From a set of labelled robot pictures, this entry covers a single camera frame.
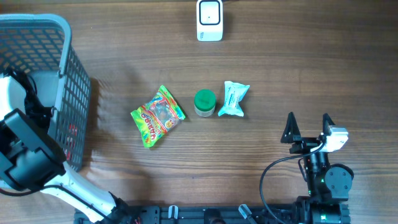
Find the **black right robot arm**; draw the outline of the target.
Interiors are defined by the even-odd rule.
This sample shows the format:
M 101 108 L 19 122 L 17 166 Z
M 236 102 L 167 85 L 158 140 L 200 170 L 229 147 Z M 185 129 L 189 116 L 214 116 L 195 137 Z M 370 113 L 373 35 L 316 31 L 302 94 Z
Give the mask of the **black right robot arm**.
M 281 143 L 291 144 L 289 152 L 300 156 L 299 169 L 307 183 L 308 195 L 299 196 L 292 206 L 292 223 L 349 223 L 348 206 L 354 172 L 343 164 L 330 164 L 328 155 L 348 141 L 346 128 L 323 115 L 318 137 L 301 136 L 293 113 L 289 113 Z

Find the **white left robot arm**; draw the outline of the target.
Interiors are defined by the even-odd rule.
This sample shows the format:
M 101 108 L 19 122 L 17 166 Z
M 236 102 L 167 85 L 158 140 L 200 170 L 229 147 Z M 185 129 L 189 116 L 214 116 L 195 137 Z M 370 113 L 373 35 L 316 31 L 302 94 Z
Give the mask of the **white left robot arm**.
M 17 70 L 1 74 L 1 179 L 23 197 L 42 192 L 69 203 L 92 223 L 132 223 L 128 205 L 97 188 L 68 164 L 63 149 L 48 134 L 55 108 L 37 96 L 34 79 Z

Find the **light blue tissue pack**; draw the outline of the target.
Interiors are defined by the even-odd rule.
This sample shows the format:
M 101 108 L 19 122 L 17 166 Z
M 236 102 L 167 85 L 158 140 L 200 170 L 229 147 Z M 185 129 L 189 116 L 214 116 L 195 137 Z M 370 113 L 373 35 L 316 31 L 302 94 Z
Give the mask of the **light blue tissue pack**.
M 231 116 L 244 116 L 244 111 L 239 105 L 249 90 L 249 85 L 243 85 L 232 81 L 224 82 L 224 105 L 218 112 L 218 116 L 228 114 Z

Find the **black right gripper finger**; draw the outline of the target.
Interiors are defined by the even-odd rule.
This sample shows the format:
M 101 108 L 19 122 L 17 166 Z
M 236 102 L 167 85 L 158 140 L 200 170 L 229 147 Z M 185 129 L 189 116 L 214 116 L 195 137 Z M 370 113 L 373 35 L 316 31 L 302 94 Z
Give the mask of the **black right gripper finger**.
M 294 113 L 290 112 L 287 117 L 284 132 L 282 133 L 280 142 L 285 144 L 292 144 L 301 141 L 301 133 L 297 125 Z
M 335 127 L 335 123 L 330 118 L 328 113 L 323 114 L 322 118 L 322 132 L 321 136 L 330 136 L 332 134 L 332 129 Z

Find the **green gummy worms bag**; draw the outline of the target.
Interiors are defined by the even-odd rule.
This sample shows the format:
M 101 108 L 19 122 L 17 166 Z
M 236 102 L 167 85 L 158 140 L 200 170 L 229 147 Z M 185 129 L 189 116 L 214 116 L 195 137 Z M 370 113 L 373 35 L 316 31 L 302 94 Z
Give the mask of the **green gummy worms bag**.
M 181 123 L 185 114 L 169 90 L 161 85 L 150 100 L 131 112 L 131 116 L 141 133 L 145 148 L 150 148 L 172 128 Z

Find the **green lid jar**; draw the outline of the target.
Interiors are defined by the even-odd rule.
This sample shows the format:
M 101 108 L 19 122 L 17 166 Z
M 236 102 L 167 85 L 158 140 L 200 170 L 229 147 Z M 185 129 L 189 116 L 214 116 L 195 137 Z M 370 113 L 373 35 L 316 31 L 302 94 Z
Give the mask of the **green lid jar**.
M 194 98 L 194 109 L 201 117 L 211 116 L 215 111 L 216 96 L 211 90 L 199 90 Z

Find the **red white small carton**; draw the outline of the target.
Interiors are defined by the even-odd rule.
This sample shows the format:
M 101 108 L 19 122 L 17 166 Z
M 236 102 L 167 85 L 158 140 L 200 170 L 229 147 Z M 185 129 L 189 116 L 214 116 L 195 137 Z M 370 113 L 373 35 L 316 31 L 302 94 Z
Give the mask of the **red white small carton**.
M 77 137 L 77 127 L 74 124 L 69 124 L 68 134 L 65 136 L 65 155 L 68 161 L 72 160 L 73 152 L 76 145 L 75 138 Z

